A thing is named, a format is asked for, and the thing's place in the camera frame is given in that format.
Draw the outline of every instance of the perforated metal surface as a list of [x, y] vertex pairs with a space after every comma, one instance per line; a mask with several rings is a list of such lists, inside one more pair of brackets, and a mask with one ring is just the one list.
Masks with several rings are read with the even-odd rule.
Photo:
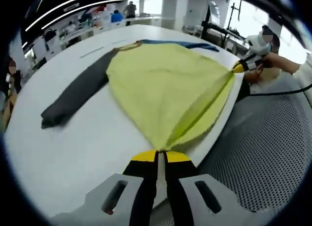
[[[267, 92], [298, 89], [291, 75]], [[312, 109], [303, 93], [248, 97], [236, 103], [214, 147], [198, 167], [244, 208], [275, 212], [290, 200], [312, 160]], [[172, 218], [158, 224], [174, 225]]]

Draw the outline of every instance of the person in blue shirt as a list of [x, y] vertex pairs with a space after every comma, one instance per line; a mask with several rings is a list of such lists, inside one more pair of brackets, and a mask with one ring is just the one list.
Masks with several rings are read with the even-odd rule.
[[122, 19], [123, 19], [122, 14], [118, 10], [115, 10], [111, 16], [111, 22], [112, 23], [120, 22], [120, 21], [122, 21]]

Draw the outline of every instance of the yellow cloth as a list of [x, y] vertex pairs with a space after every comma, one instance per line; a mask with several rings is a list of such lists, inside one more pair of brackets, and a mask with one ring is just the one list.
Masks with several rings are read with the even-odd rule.
[[177, 44], [120, 51], [107, 75], [120, 106], [158, 150], [209, 129], [234, 83], [225, 67]]

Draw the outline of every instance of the blue fabric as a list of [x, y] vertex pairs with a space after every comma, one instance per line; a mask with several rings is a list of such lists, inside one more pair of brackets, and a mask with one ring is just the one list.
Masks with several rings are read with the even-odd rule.
[[123, 17], [122, 17], [121, 13], [113, 13], [111, 16], [111, 22], [112, 23], [120, 22], [120, 21], [122, 21], [122, 19], [123, 19]]
[[198, 48], [203, 48], [203, 49], [219, 52], [219, 50], [215, 46], [207, 44], [207, 43], [184, 42], [184, 41], [163, 41], [163, 40], [149, 40], [149, 39], [143, 39], [140, 42], [143, 42], [145, 44], [175, 43], [175, 44], [181, 45], [183, 47], [186, 47], [188, 49], [198, 47]]

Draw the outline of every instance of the round white table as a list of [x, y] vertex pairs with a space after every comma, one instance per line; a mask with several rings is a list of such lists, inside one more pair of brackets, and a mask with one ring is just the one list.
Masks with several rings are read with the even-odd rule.
[[[86, 193], [114, 173], [122, 173], [131, 158], [152, 148], [114, 100], [109, 84], [80, 108], [64, 128], [41, 129], [40, 114], [88, 66], [115, 47], [140, 39], [204, 42], [160, 27], [133, 25], [103, 32], [56, 55], [25, 84], [5, 133], [12, 169], [29, 200], [44, 216], [70, 212], [84, 203]], [[194, 49], [231, 69], [238, 58]], [[214, 127], [187, 155], [197, 166], [216, 141], [234, 106], [243, 75], [234, 87]], [[166, 198], [165, 187], [155, 206]]]

